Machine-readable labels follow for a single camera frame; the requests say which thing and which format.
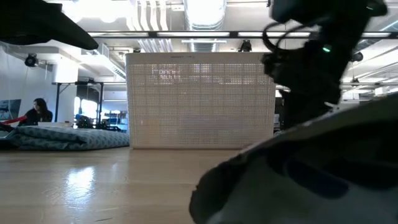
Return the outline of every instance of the gray blanket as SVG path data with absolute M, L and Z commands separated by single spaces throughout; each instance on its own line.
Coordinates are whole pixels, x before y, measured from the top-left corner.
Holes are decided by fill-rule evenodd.
M 17 127 L 5 139 L 19 149 L 90 150 L 129 145 L 125 133 L 61 127 Z

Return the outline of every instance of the woman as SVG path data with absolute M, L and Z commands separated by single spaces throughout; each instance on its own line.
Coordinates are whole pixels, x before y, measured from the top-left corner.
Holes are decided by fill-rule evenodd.
M 26 119 L 21 121 L 18 126 L 38 125 L 39 122 L 51 122 L 52 112 L 47 109 L 44 99 L 38 98 L 33 101 L 33 109 L 28 111 Z

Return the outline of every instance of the black cable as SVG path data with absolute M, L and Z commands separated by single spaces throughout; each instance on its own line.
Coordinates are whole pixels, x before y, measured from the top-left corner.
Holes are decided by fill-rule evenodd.
M 270 28 L 272 28 L 272 27 L 275 27 L 275 26 L 278 26 L 278 25 L 280 25 L 280 23 L 278 23 L 278 22 L 272 22 L 272 23 L 268 24 L 268 25 L 266 26 L 266 28 L 264 28 L 264 30 L 262 31 L 262 43 L 263 43 L 271 52 L 274 52 L 275 49 L 276 49 L 277 47 L 269 40 L 269 37 L 268 37 L 268 35 L 267 35 L 267 31 L 268 31 L 268 29 L 270 29 Z
M 278 41 L 275 44 L 275 46 L 276 46 L 275 53 L 277 54 L 279 50 L 287 50 L 287 49 L 281 49 L 279 47 L 279 45 L 282 42 L 282 40 L 284 40 L 289 33 L 295 32 L 296 30 L 303 29 L 305 27 L 306 27 L 305 25 L 299 25 L 297 27 L 293 27 L 293 28 L 289 29 L 287 32 L 285 32 L 281 37 L 279 37 Z

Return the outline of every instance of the poster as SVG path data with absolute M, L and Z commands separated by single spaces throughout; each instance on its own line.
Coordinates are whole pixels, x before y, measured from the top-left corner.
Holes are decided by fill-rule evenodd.
M 21 100 L 0 100 L 0 121 L 18 118 Z

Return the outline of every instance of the wooden table surface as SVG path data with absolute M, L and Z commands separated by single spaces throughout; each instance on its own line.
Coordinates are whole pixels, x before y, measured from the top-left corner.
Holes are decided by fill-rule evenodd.
M 1 224 L 189 224 L 201 175 L 237 151 L 0 152 Z

